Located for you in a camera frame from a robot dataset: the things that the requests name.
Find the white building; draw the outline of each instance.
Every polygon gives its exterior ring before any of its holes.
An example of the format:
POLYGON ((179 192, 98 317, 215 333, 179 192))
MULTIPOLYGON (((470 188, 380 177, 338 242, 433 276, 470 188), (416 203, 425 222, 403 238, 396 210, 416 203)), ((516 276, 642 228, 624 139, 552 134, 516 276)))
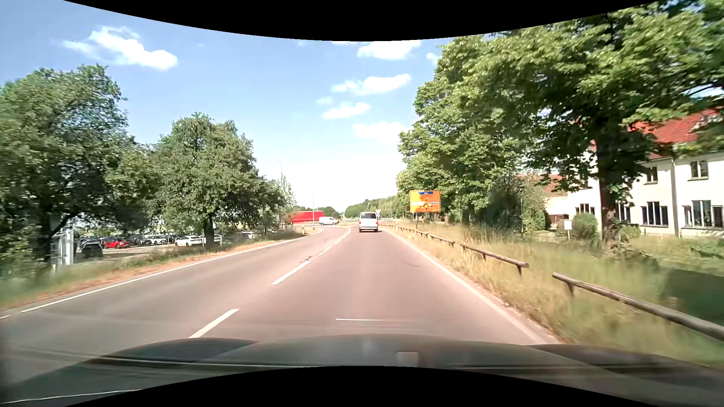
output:
MULTIPOLYGON (((666 122, 653 133, 663 143, 694 141, 697 124, 711 118, 712 112, 693 114, 666 122)), ((645 233, 724 235, 724 152, 676 160, 653 156, 644 166, 651 173, 633 184, 629 202, 617 205, 619 220, 638 224, 645 233)), ((589 186, 592 188, 549 198, 547 212, 559 218, 573 218, 581 211, 593 213, 600 227, 598 182, 589 180, 589 186)))

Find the red roof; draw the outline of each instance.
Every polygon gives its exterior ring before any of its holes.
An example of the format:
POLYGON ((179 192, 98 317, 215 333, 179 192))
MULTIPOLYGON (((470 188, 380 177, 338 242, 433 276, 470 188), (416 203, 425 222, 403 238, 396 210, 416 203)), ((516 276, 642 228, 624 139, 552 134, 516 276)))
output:
MULTIPOLYGON (((663 122, 658 126, 646 126, 644 123, 634 123, 633 127, 645 133, 653 133, 659 143, 689 143, 699 139, 699 135, 694 132, 694 126, 704 116, 717 114, 717 109, 706 109, 699 113, 691 114, 683 119, 671 119, 663 122)), ((591 141, 591 151, 596 151, 596 143, 591 141)), ((663 158, 660 154, 651 154, 650 159, 663 158)))

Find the red trailer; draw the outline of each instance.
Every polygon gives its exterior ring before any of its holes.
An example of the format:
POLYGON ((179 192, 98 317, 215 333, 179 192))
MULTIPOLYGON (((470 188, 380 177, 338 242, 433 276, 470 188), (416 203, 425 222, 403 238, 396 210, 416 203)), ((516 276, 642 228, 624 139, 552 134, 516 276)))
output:
POLYGON ((314 219, 315 222, 318 222, 319 218, 322 216, 324 216, 323 211, 300 211, 294 215, 292 223, 312 222, 312 219, 314 219))

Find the white van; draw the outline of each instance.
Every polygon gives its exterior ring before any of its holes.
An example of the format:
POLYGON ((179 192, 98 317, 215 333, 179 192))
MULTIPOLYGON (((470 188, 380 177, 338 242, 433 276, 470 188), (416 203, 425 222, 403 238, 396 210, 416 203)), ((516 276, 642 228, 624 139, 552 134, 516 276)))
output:
POLYGON ((340 223, 340 221, 334 217, 319 217, 320 225, 336 225, 337 223, 340 223))

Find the bush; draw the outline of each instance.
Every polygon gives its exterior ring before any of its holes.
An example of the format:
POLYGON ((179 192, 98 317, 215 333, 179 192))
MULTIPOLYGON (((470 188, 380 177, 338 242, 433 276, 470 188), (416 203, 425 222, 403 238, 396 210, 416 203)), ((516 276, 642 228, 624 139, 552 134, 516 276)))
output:
POLYGON ((639 229, 638 225, 623 225, 619 229, 619 236, 622 242, 630 242, 641 236, 641 229, 639 229))
POLYGON ((598 237, 598 219, 593 214, 577 214, 571 232, 575 239, 593 240, 598 237))

